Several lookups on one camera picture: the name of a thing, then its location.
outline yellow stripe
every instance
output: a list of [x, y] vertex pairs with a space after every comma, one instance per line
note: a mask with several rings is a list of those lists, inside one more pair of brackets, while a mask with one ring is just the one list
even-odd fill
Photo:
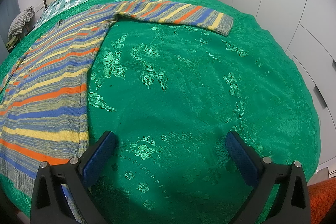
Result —
[[[76, 23], [74, 23], [74, 24], [68, 26], [67, 29], [70, 28], [70, 27], [72, 27], [72, 26], [75, 26], [76, 24], [79, 24], [79, 23], [84, 22], [84, 21], [86, 21], [86, 20], [91, 20], [91, 19], [94, 19], [94, 18], [97, 18], [97, 17], [99, 17], [99, 15], [94, 16], [94, 17], [90, 17], [90, 18], [87, 18], [87, 19], [84, 19], [84, 20], [81, 20], [81, 21], [78, 21], [78, 22], [76, 22]], [[74, 32], [74, 33], [68, 34], [68, 35], [66, 35], [66, 36], [62, 36], [62, 37], [60, 37], [58, 40], [55, 40], [53, 43], [56, 43], [56, 42], [58, 42], [58, 41], [64, 39], [65, 37], [69, 37], [69, 36], [71, 36], [71, 35], [75, 35], [75, 34], [77, 34], [78, 32], [80, 32], [81, 30], [89, 30], [89, 29], [90, 29], [90, 28], [82, 28], [82, 29], [78, 30], [77, 32]], [[39, 44], [39, 47], [40, 47], [41, 45], [44, 45], [45, 43], [49, 42], [49, 41], [50, 41], [53, 37], [55, 37], [56, 35], [58, 35], [58, 33], [56, 33], [56, 34], [54, 34], [53, 36], [51, 36], [50, 38], [48, 38], [45, 42]], [[33, 59], [37, 54], [40, 54], [41, 52], [44, 52], [45, 50], [46, 50], [46, 49], [44, 49], [43, 51], [37, 51], [37, 52], [36, 52], [35, 54], [33, 54], [29, 59], [25, 59], [22, 63], [23, 63], [23, 64], [24, 64], [24, 63], [27, 63], [29, 60]]]
[[161, 19], [159, 19], [159, 23], [164, 22], [166, 19], [171, 18], [173, 15], [177, 14], [179, 11], [183, 10], [184, 8], [189, 7], [191, 4], [186, 4], [183, 5], [182, 7], [176, 9], [175, 11], [173, 11], [172, 13], [170, 13], [169, 15], [167, 15], [166, 17], [163, 17]]
[[23, 94], [26, 94], [28, 92], [31, 92], [32, 90], [34, 90], [36, 88], [40, 88], [40, 87], [45, 86], [45, 85], [50, 85], [52, 83], [56, 83], [56, 82], [62, 80], [63, 78], [76, 77], [76, 76], [80, 75], [82, 72], [87, 71], [87, 70], [88, 70], [88, 68], [83, 68], [83, 69], [80, 69], [76, 72], [65, 72], [59, 77], [56, 77], [56, 78], [53, 78], [53, 79], [50, 79], [50, 80], [46, 80], [46, 81], [43, 81], [41, 83], [36, 83], [35, 85], [32, 85], [31, 87], [29, 87], [25, 90], [20, 90], [18, 93], [15, 93], [10, 100], [6, 100], [6, 101], [3, 102], [2, 107], [6, 106], [6, 105], [9, 105], [11, 103], [11, 101], [13, 99], [15, 99], [18, 95], [23, 95]]
[[119, 6], [119, 8], [117, 10], [115, 10], [116, 12], [120, 11], [123, 9], [123, 7], [127, 4], [127, 2], [123, 3], [122, 5]]
[[223, 15], [224, 15], [223, 13], [219, 13], [219, 15], [217, 16], [216, 20], [213, 22], [212, 25], [210, 25], [208, 27], [208, 29], [214, 30], [215, 28], [217, 28], [218, 25], [219, 25], [219, 23], [221, 22], [221, 19], [222, 19]]
[[145, 6], [145, 8], [143, 8], [140, 12], [134, 13], [133, 15], [136, 16], [136, 15], [138, 15], [138, 14], [140, 14], [140, 13], [143, 13], [143, 12], [146, 11], [152, 4], [153, 4], [153, 2], [151, 2], [151, 3], [147, 3], [146, 6]]
[[[96, 40], [93, 40], [93, 41], [88, 42], [88, 43], [83, 44], [83, 45], [71, 45], [71, 46], [68, 47], [66, 50], [59, 51], [59, 52], [55, 52], [55, 53], [53, 53], [53, 54], [51, 54], [51, 55], [48, 55], [48, 56], [45, 57], [44, 59], [42, 59], [42, 60], [40, 60], [39, 62], [37, 62], [36, 65], [39, 64], [39, 63], [41, 63], [41, 62], [43, 62], [43, 61], [45, 61], [45, 60], [47, 60], [47, 59], [50, 58], [50, 57], [53, 57], [53, 56], [56, 56], [56, 55], [58, 55], [58, 54], [67, 52], [67, 51], [68, 51], [69, 49], [71, 49], [71, 48], [82, 48], [82, 47], [87, 47], [87, 46], [90, 46], [90, 45], [93, 45], [93, 44], [96, 44], [96, 43], [100, 42], [101, 39], [102, 39], [102, 38], [98, 38], [98, 39], [96, 39]], [[33, 70], [33, 69], [36, 67], [36, 65], [35, 65], [35, 66], [31, 66], [27, 71], [25, 71], [25, 72], [19, 74], [14, 80], [9, 81], [8, 84], [12, 85], [14, 82], [17, 81], [18, 78], [25, 76], [26, 73], [28, 73], [29, 71]]]
[[41, 38], [45, 38], [48, 36], [48, 34], [52, 33], [54, 31], [54, 29], [52, 29], [50, 32], [46, 33], [45, 35], [41, 35]]
[[48, 132], [48, 131], [37, 131], [37, 130], [30, 130], [25, 128], [17, 128], [17, 129], [11, 129], [6, 126], [3, 126], [3, 131], [9, 134], [18, 134], [21, 136], [31, 137], [31, 138], [37, 138], [37, 139], [43, 139], [47, 141], [70, 141], [78, 143], [80, 140], [80, 133], [75, 131], [66, 131], [62, 130], [56, 133]]
[[80, 141], [87, 141], [87, 140], [89, 140], [89, 132], [88, 131], [81, 132], [79, 140]]

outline bed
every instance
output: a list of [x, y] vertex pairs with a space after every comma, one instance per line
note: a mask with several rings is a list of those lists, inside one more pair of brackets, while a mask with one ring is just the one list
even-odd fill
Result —
[[[0, 65], [0, 78], [60, 20], [117, 1], [125, 0], [52, 1]], [[105, 130], [118, 138], [91, 188], [115, 224], [228, 223], [251, 191], [223, 146], [230, 130], [277, 163], [299, 160], [307, 180], [318, 165], [311, 95], [269, 32], [253, 16], [216, 0], [171, 1], [212, 8], [234, 24], [227, 37], [126, 18], [109, 29], [87, 78], [87, 119], [90, 143]], [[0, 148], [1, 187], [29, 216], [32, 189], [8, 173]]]

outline orange rug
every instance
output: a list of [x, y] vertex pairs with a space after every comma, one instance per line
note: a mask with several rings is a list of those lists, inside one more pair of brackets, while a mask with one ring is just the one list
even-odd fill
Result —
[[311, 224], [319, 224], [336, 200], [336, 178], [308, 186]]

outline door handle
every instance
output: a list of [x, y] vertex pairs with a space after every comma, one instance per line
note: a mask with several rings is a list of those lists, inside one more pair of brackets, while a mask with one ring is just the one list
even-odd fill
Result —
[[322, 96], [322, 94], [321, 94], [321, 92], [320, 92], [320, 90], [319, 90], [319, 88], [317, 86], [314, 87], [314, 93], [316, 94], [316, 96], [317, 96], [317, 98], [318, 98], [321, 106], [323, 108], [326, 108], [327, 107], [327, 103], [324, 100], [324, 98], [323, 98], [323, 96]]

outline gray cloth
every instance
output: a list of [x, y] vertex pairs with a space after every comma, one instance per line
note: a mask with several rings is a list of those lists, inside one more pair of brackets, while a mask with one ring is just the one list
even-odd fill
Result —
[[31, 6], [27, 9], [25, 9], [22, 13], [18, 14], [12, 24], [9, 27], [8, 31], [8, 40], [11, 40], [11, 38], [14, 35], [22, 33], [23, 27], [28, 23], [31, 18], [35, 15], [34, 8]]

